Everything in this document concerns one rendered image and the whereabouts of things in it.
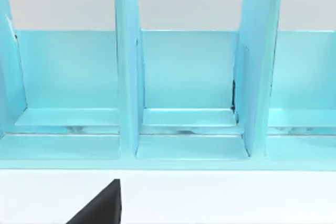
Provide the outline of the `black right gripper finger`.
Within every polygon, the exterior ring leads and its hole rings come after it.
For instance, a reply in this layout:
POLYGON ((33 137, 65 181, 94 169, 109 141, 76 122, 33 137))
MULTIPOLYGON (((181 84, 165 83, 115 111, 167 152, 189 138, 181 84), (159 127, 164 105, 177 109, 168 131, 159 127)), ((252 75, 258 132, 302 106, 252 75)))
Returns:
POLYGON ((114 179, 66 224, 121 224, 120 179, 114 179))

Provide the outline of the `light blue rack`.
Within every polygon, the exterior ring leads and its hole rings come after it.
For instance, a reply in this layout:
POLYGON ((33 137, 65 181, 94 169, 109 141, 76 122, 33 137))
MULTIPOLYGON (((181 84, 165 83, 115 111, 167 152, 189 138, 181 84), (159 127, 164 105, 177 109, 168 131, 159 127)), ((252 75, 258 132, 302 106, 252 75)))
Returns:
POLYGON ((0 169, 336 172, 336 29, 281 0, 0 0, 0 169))

